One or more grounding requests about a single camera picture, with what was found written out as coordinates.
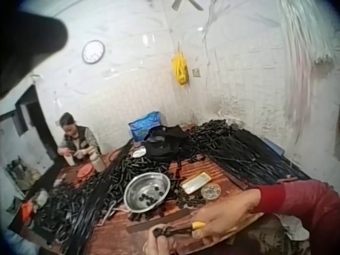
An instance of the person's hand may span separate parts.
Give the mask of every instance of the person's hand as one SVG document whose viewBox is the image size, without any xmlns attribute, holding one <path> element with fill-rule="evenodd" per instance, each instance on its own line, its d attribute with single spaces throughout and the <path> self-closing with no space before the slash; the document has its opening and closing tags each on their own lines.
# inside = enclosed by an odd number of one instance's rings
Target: person's hand
<svg viewBox="0 0 340 255">
<path fill-rule="evenodd" d="M 165 236 L 154 237 L 153 230 L 155 228 L 164 228 L 166 225 L 159 224 L 153 226 L 149 230 L 148 241 L 144 245 L 146 255 L 170 255 L 171 251 L 175 248 L 175 241 L 172 237 L 166 238 Z"/>
<path fill-rule="evenodd" d="M 260 191 L 252 189 L 200 209 L 193 217 L 193 221 L 204 222 L 206 225 L 195 230 L 193 237 L 219 236 L 235 231 L 241 218 L 258 205 L 260 197 Z"/>
<path fill-rule="evenodd" d="M 73 156 L 76 157 L 77 159 L 82 159 L 85 155 L 87 154 L 86 150 L 77 150 Z"/>
<path fill-rule="evenodd" d="M 62 156 L 66 156 L 66 157 L 70 157 L 72 156 L 72 154 L 74 153 L 73 150 L 70 150 L 69 148 L 65 147 L 65 148 L 60 148 L 59 152 Z"/>
</svg>

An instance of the stainless steel bowl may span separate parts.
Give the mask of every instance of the stainless steel bowl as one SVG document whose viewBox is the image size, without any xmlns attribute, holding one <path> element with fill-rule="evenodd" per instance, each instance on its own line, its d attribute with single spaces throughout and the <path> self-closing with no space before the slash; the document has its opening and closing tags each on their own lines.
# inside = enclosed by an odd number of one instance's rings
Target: stainless steel bowl
<svg viewBox="0 0 340 255">
<path fill-rule="evenodd" d="M 145 173 L 136 176 L 126 186 L 124 192 L 124 204 L 128 211 L 132 213 L 144 213 L 160 204 L 170 190 L 169 178 L 161 173 Z M 145 194 L 153 198 L 156 203 L 147 206 L 148 200 L 140 201 L 142 195 Z"/>
</svg>

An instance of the seated worker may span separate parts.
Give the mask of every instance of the seated worker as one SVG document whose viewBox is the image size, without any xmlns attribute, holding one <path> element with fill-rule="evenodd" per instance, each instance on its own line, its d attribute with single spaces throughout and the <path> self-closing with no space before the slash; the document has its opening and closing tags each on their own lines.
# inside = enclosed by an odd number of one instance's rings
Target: seated worker
<svg viewBox="0 0 340 255">
<path fill-rule="evenodd" d="M 88 127 L 76 125 L 70 113 L 64 113 L 59 124 L 65 131 L 64 139 L 58 147 L 61 156 L 73 156 L 75 162 L 86 160 L 89 150 L 96 148 L 100 154 L 98 142 Z"/>
</svg>

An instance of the yellow bag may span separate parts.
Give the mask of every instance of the yellow bag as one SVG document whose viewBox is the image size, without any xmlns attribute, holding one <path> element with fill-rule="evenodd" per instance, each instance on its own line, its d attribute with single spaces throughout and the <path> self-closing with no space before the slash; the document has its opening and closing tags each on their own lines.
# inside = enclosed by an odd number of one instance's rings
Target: yellow bag
<svg viewBox="0 0 340 255">
<path fill-rule="evenodd" d="M 187 84 L 189 82 L 188 67 L 182 53 L 178 53 L 172 59 L 172 67 L 174 69 L 175 79 L 179 82 L 179 84 Z"/>
</svg>

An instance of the wooden table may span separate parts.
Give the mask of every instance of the wooden table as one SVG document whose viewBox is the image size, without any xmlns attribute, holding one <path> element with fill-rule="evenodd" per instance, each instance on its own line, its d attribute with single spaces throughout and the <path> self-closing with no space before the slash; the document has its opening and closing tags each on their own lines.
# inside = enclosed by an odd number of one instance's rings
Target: wooden table
<svg viewBox="0 0 340 255">
<path fill-rule="evenodd" d="M 108 163 L 109 155 L 103 156 L 103 160 Z M 177 163 L 172 163 L 170 165 L 170 171 L 175 172 L 177 168 Z M 68 182 L 73 182 L 77 177 L 77 170 L 79 166 L 67 167 L 61 170 L 60 175 L 66 174 L 65 180 Z M 209 159 L 205 159 L 205 161 L 199 161 L 193 164 L 189 164 L 187 162 L 182 162 L 182 177 L 191 177 L 192 175 L 196 175 L 202 171 L 206 171 L 211 177 L 212 182 L 218 183 L 221 186 L 222 194 L 221 196 L 215 200 L 214 202 L 209 202 L 205 206 L 209 207 L 214 203 L 221 202 L 226 200 L 230 195 L 236 195 L 241 192 L 241 189 L 238 188 L 234 183 L 237 183 L 243 189 L 247 188 L 247 186 L 243 183 L 238 182 L 232 176 L 226 177 L 224 172 Z M 167 211 L 165 215 L 172 214 L 178 211 L 178 207 L 175 205 L 175 202 L 167 202 L 166 204 Z M 262 214 L 248 215 L 246 216 L 242 223 L 239 225 L 237 231 L 247 227 L 251 223 L 255 222 Z M 192 216 L 186 216 L 177 221 L 169 223 L 171 226 L 179 226 L 186 225 L 190 223 Z M 126 212 L 118 212 L 111 221 L 105 222 L 105 224 L 101 227 L 96 227 L 92 236 L 92 240 L 88 244 L 88 254 L 91 255 L 132 255 L 132 254 L 144 254 L 142 248 L 147 240 L 148 231 L 136 232 L 133 234 L 129 234 L 126 231 L 126 227 L 132 224 L 139 224 L 136 222 L 130 222 L 128 220 L 128 213 Z M 224 236 L 221 240 L 225 240 L 228 237 L 232 236 L 235 233 L 231 233 L 229 235 Z M 193 239 L 191 237 L 181 237 L 180 240 L 177 240 L 177 247 L 180 254 L 189 254 L 198 250 L 202 250 L 206 248 L 202 242 L 202 240 Z"/>
</svg>

